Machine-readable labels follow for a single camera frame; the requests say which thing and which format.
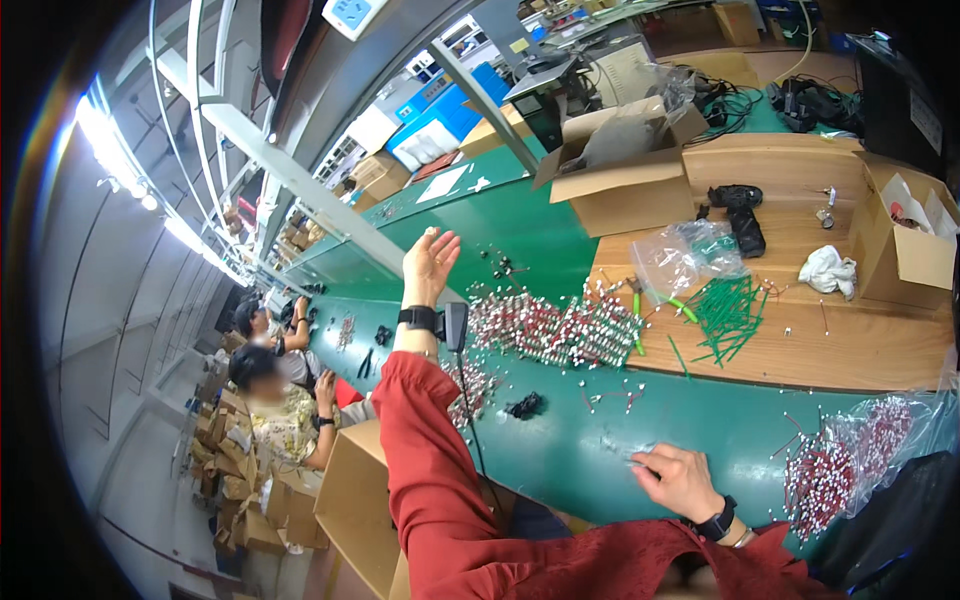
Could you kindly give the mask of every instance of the hand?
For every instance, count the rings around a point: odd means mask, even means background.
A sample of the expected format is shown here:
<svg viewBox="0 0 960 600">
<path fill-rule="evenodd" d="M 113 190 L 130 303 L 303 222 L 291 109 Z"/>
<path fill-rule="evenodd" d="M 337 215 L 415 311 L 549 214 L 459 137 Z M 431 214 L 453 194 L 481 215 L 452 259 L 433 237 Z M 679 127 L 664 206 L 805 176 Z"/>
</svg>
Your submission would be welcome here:
<svg viewBox="0 0 960 600">
<path fill-rule="evenodd" d="M 631 470 L 650 499 L 694 523 L 723 512 L 724 499 L 710 483 L 707 455 L 661 442 L 650 452 L 630 457 Z"/>
<path fill-rule="evenodd" d="M 439 228 L 427 228 L 414 247 L 403 257 L 403 304 L 437 305 L 437 298 L 446 286 L 446 277 L 460 255 L 460 236 L 447 231 L 440 237 Z"/>
<path fill-rule="evenodd" d="M 306 297 L 300 296 L 297 298 L 297 301 L 294 303 L 294 317 L 301 318 L 306 317 L 306 308 L 310 305 L 310 300 L 307 300 Z"/>
<path fill-rule="evenodd" d="M 336 395 L 333 393 L 333 384 L 337 381 L 337 373 L 327 369 L 313 387 L 313 395 L 317 397 L 317 414 L 325 419 L 333 419 L 333 403 Z"/>
</svg>

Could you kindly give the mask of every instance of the red shirt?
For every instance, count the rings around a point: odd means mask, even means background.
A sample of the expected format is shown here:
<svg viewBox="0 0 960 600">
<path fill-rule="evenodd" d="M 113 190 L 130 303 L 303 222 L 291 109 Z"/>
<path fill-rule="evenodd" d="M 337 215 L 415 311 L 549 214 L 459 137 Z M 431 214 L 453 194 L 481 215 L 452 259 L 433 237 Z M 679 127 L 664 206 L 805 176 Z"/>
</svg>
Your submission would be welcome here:
<svg viewBox="0 0 960 600">
<path fill-rule="evenodd" d="M 701 541 L 675 518 L 627 521 L 573 538 L 504 540 L 446 407 L 460 389 L 439 367 L 394 352 L 373 391 L 390 471 L 390 514 L 413 598 L 651 598 L 681 554 L 707 560 L 724 598 L 845 597 L 810 579 L 780 544 L 787 524 L 739 550 Z"/>
</svg>

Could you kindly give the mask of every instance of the wooden table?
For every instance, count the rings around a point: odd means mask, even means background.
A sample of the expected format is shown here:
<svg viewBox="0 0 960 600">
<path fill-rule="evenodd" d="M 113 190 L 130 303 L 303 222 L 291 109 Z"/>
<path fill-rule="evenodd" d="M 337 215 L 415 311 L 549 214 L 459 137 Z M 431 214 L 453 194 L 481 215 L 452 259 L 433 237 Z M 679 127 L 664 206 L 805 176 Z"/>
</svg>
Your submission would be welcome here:
<svg viewBox="0 0 960 600">
<path fill-rule="evenodd" d="M 705 347 L 697 346 L 705 340 L 704 334 L 699 326 L 674 318 L 675 311 L 667 307 L 651 318 L 652 326 L 643 332 L 647 355 L 641 357 L 634 351 L 628 364 L 681 372 L 667 340 L 670 335 L 686 367 L 697 375 L 791 388 L 936 389 L 945 353 L 953 343 L 947 305 L 930 311 L 861 298 L 845 302 L 839 292 L 823 295 L 797 281 L 807 256 L 825 244 L 832 244 L 841 256 L 850 255 L 853 208 L 869 193 L 860 159 L 853 153 L 858 150 L 859 145 L 851 140 L 829 142 L 817 135 L 796 133 L 729 134 L 685 150 L 684 163 L 698 202 L 706 202 L 711 185 L 745 183 L 763 190 L 756 217 L 767 251 L 760 258 L 747 259 L 746 264 L 756 276 L 776 282 L 781 290 L 790 287 L 778 299 L 768 299 L 756 335 L 723 370 L 709 360 L 690 362 L 707 353 Z M 831 185 L 837 190 L 836 225 L 824 230 L 814 213 L 827 203 L 820 190 Z M 724 212 L 713 209 L 709 218 L 722 220 Z M 602 278 L 601 268 L 614 281 L 632 276 L 630 244 L 660 230 L 602 238 L 590 278 Z M 701 279 L 681 298 L 691 296 L 705 283 Z M 633 305 L 627 286 L 619 294 L 625 305 Z M 829 336 L 820 299 L 824 299 Z M 650 308 L 644 298 L 641 312 Z M 787 327 L 792 330 L 789 337 L 784 336 Z"/>
</svg>

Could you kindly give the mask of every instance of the fluorescent light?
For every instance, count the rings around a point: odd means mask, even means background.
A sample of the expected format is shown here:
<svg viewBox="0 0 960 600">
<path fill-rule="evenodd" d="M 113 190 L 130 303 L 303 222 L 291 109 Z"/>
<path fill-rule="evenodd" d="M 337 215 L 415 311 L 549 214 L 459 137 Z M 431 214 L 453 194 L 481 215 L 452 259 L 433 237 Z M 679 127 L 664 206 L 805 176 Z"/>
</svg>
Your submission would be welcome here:
<svg viewBox="0 0 960 600">
<path fill-rule="evenodd" d="M 97 162 L 107 170 L 120 186 L 130 190 L 134 198 L 144 198 L 147 187 L 138 181 L 138 177 L 127 160 L 120 145 L 120 131 L 112 117 L 107 117 L 90 103 L 86 95 L 81 96 L 77 104 L 77 123 L 86 139 L 93 146 L 93 155 Z"/>
<path fill-rule="evenodd" d="M 167 217 L 163 222 L 163 226 L 167 228 L 168 231 L 177 236 L 177 238 L 187 245 L 187 248 L 196 252 L 202 256 L 207 262 L 214 265 L 217 269 L 223 271 L 231 279 L 247 287 L 250 284 L 240 277 L 235 271 L 233 271 L 227 264 L 217 256 L 216 252 L 210 249 L 210 247 L 204 243 L 204 240 L 197 235 L 196 231 L 190 228 L 185 221 L 175 217 Z"/>
</svg>

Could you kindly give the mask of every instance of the red sleeve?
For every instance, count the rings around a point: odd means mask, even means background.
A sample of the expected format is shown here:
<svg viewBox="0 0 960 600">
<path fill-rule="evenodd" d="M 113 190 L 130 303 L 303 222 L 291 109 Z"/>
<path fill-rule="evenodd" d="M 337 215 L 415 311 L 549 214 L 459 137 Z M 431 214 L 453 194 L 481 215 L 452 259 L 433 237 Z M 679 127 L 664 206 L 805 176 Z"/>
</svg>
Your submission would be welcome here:
<svg viewBox="0 0 960 600">
<path fill-rule="evenodd" d="M 446 413 L 460 394 L 457 384 L 409 352 L 393 352 L 381 374 L 372 402 L 390 471 L 390 514 L 416 589 L 485 564 L 491 557 L 463 542 L 491 540 L 496 526 L 467 446 Z"/>
</svg>

